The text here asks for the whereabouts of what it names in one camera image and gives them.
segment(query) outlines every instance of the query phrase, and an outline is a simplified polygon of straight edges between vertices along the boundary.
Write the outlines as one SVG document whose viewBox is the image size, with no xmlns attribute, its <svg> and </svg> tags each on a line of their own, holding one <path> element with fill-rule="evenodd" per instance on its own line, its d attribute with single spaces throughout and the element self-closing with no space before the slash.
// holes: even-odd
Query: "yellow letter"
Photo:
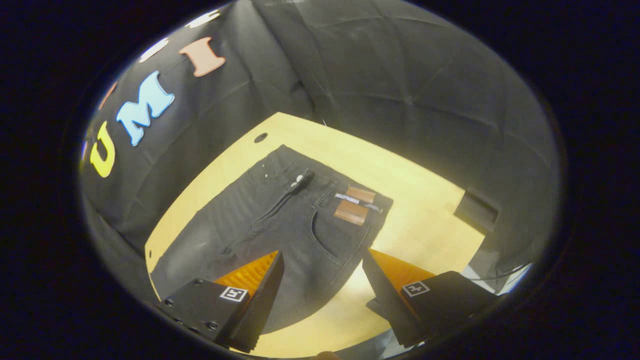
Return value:
<svg viewBox="0 0 640 360">
<path fill-rule="evenodd" d="M 111 140 L 109 133 L 107 132 L 106 121 L 102 123 L 102 126 L 100 126 L 100 131 L 98 131 L 98 140 L 102 141 L 104 148 L 107 149 L 107 158 L 103 160 L 100 157 L 100 154 L 98 154 L 98 143 L 94 143 L 91 149 L 89 161 L 91 161 L 93 167 L 95 167 L 98 175 L 107 177 L 111 173 L 113 163 L 116 160 L 116 149 L 113 146 L 113 141 Z"/>
</svg>

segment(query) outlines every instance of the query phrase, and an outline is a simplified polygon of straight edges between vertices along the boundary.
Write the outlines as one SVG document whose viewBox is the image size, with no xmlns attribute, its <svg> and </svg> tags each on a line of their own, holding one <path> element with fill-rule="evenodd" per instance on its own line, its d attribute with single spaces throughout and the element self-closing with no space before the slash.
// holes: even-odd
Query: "white label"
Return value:
<svg viewBox="0 0 640 360">
<path fill-rule="evenodd" d="M 231 286 L 228 286 L 225 291 L 222 292 L 222 295 L 220 295 L 220 297 L 223 299 L 240 302 L 247 293 L 248 291 L 246 291 L 245 289 L 232 288 Z"/>
<path fill-rule="evenodd" d="M 354 204 L 359 204 L 360 203 L 360 200 L 358 200 L 358 199 L 356 199 L 354 197 L 350 197 L 349 195 L 344 195 L 343 193 L 336 193 L 335 197 L 350 201 L 350 202 L 352 202 Z"/>
<path fill-rule="evenodd" d="M 422 281 L 416 281 L 413 284 L 404 285 L 403 289 L 407 293 L 407 295 L 414 297 L 416 295 L 424 294 L 430 289 L 422 283 Z"/>
</svg>

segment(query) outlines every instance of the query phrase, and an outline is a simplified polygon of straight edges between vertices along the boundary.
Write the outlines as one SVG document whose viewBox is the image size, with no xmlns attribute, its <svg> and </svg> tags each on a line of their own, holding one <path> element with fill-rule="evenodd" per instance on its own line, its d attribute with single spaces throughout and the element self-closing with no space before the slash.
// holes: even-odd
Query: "orange letter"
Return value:
<svg viewBox="0 0 640 360">
<path fill-rule="evenodd" d="M 196 77 L 206 75 L 225 63 L 226 59 L 217 57 L 209 47 L 210 40 L 211 37 L 201 38 L 178 51 L 180 54 L 189 56 L 189 59 L 196 67 L 193 73 Z"/>
</svg>

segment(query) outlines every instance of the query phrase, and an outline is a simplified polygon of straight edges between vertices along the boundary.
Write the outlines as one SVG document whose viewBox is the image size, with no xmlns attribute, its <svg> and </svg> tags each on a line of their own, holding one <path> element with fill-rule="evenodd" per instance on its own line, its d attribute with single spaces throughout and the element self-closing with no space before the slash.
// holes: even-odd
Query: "cable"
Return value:
<svg viewBox="0 0 640 360">
<path fill-rule="evenodd" d="M 520 274 L 518 274 L 518 276 L 514 277 L 514 278 L 513 278 L 513 280 L 511 280 L 511 281 L 507 282 L 507 283 L 505 284 L 505 286 L 507 286 L 507 285 L 511 284 L 512 282 L 514 282 L 514 281 L 518 280 L 518 278 L 519 278 L 519 277 L 521 277 L 521 276 L 522 276 L 522 274 L 524 274 L 524 272 L 521 272 Z"/>
<path fill-rule="evenodd" d="M 478 279 L 473 279 L 473 278 L 467 277 L 467 279 L 469 279 L 469 280 L 473 280 L 473 281 L 478 281 L 478 280 L 497 280 L 497 279 L 501 279 L 501 278 L 503 278 L 503 277 L 505 277 L 505 276 L 509 276 L 509 275 L 513 275 L 513 274 L 515 274 L 515 273 L 519 272 L 520 270 L 522 270 L 522 269 L 523 269 L 525 266 L 527 266 L 527 265 L 529 265 L 529 264 L 520 265 L 520 266 L 518 266 L 518 267 L 514 268 L 513 270 L 508 271 L 508 272 L 506 272 L 506 273 L 504 273 L 504 274 L 502 274 L 502 275 L 499 275 L 499 276 L 493 276 L 493 277 L 480 277 L 480 278 L 478 278 Z"/>
</svg>

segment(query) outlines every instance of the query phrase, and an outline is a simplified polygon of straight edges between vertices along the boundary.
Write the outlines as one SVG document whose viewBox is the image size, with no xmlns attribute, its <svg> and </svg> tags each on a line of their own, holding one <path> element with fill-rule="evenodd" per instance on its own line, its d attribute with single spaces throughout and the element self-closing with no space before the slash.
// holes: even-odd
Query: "black jeans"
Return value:
<svg viewBox="0 0 640 360">
<path fill-rule="evenodd" d="M 195 277 L 215 281 L 275 250 L 284 275 L 263 333 L 311 315 L 344 285 L 384 223 L 392 200 L 376 194 L 362 225 L 333 214 L 349 186 L 370 190 L 284 145 L 204 206 L 158 260 L 161 298 Z"/>
</svg>

